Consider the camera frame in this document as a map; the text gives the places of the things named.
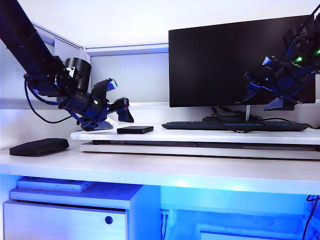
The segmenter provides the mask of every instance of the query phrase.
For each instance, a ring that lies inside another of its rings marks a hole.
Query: wire
[[[307,234],[307,230],[308,230],[308,226],[309,226],[309,223],[310,223],[310,220],[312,218],[312,215],[314,214],[315,210],[316,210],[316,207],[317,207],[317,204],[318,204],[318,201],[320,200],[320,195],[316,196],[315,199],[310,199],[311,195],[309,195],[307,198],[306,198],[306,201],[307,202],[314,202],[313,204],[313,207],[312,207],[312,210],[310,212],[310,215],[305,223],[305,226],[304,226],[304,230],[303,230],[303,235],[302,235],[302,240],[305,240],[306,239],[306,234]]]
[[[231,109],[229,109],[228,107],[225,107],[225,106],[218,106],[218,107],[220,109],[222,109],[226,113],[234,113],[234,114],[236,114],[236,116],[229,116],[229,117],[241,117],[241,118],[245,119],[246,113],[243,112],[243,111],[240,111],[240,110],[232,111]],[[252,116],[250,114],[249,115],[249,120],[250,121],[260,121],[260,120],[263,120],[263,118],[260,117],[260,116]]]
[[[34,107],[32,106],[32,103],[31,103],[30,98],[29,98],[28,89],[27,89],[27,80],[26,79],[24,80],[24,93],[25,93],[26,100],[27,100],[32,112],[35,115],[37,115],[40,119],[45,121],[46,123],[48,123],[48,124],[58,124],[58,123],[61,123],[61,122],[63,122],[63,121],[65,121],[65,120],[67,120],[67,119],[72,117],[72,116],[68,116],[68,117],[66,117],[64,119],[61,119],[59,121],[49,121],[49,120],[45,119],[44,117],[42,117],[39,113],[37,113],[36,110],[34,109]]]
[[[84,127],[88,127],[91,129],[95,129],[96,127],[98,127],[98,124],[95,122],[86,122],[85,120],[83,120],[81,117],[77,116],[76,113],[74,111],[72,111],[69,107],[64,107],[64,109],[71,115],[71,117],[74,117],[79,123],[81,123],[83,126],[81,126],[82,128]]]
[[[48,100],[45,100],[32,87],[30,87],[28,84],[27,84],[27,87],[28,87],[29,91],[33,94],[33,96],[35,96],[36,99],[38,99],[39,101],[43,102],[44,104],[59,105],[59,103],[62,103],[62,102],[65,101],[64,99],[62,99],[60,101],[48,101]]]
[[[161,214],[161,235],[160,235],[160,240],[163,240],[163,237],[162,237],[162,228],[164,227],[164,215]]]
[[[166,239],[166,233],[167,233],[167,222],[168,222],[168,215],[165,215],[165,225],[164,225],[164,233],[163,233],[163,239]]]
[[[213,115],[218,115],[218,116],[220,116],[220,117],[224,117],[224,116],[218,114],[218,111],[217,111],[213,106],[212,106],[211,108],[212,108],[212,110],[214,111],[214,113],[211,115],[211,117],[212,117]],[[227,108],[227,107],[225,107],[225,106],[222,106],[222,107],[219,106],[219,108],[221,108],[223,111],[225,111],[225,112],[227,112],[227,113],[237,113],[237,114],[240,114],[240,116],[241,116],[242,114],[245,114],[244,112],[239,111],[239,110],[237,110],[237,111],[232,111],[232,110],[230,110],[229,108]],[[262,118],[261,116],[252,116],[252,115],[250,115],[250,119],[252,119],[252,120],[249,120],[248,122],[252,122],[252,123],[257,122],[257,123],[259,123],[259,124],[263,123],[263,121],[269,121],[269,120],[281,120],[281,121],[285,121],[285,122],[290,122],[290,120],[285,119],[285,118],[281,118],[281,117]],[[310,125],[310,124],[308,124],[308,123],[303,123],[303,124],[306,125],[306,126],[308,126],[308,127],[311,128],[311,129],[315,129],[315,130],[319,130],[319,129],[320,129],[320,126],[319,126],[319,127],[314,127],[314,126],[312,126],[312,125]]]

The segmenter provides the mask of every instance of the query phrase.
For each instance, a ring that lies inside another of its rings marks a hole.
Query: keyboard
[[[284,131],[296,132],[303,131],[308,126],[304,123],[295,121],[171,121],[162,124],[166,129],[181,130],[230,130],[234,132],[252,132],[252,131]]]

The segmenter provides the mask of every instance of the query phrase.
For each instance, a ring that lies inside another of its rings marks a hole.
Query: white desk
[[[171,187],[320,194],[320,161],[112,154],[66,151],[41,157],[0,152],[0,173]]]

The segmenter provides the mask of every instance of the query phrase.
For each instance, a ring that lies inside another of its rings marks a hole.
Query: computer monitor
[[[261,88],[242,102],[244,74],[266,56],[280,58],[283,37],[307,15],[200,26],[169,31],[170,107],[266,105],[274,95]],[[301,90],[302,103],[315,103],[315,80]]]

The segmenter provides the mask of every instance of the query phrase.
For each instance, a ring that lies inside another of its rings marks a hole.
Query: power outlet
[[[166,221],[168,225],[171,225],[174,222],[172,209],[171,210],[161,209],[160,214],[163,215],[163,222]]]

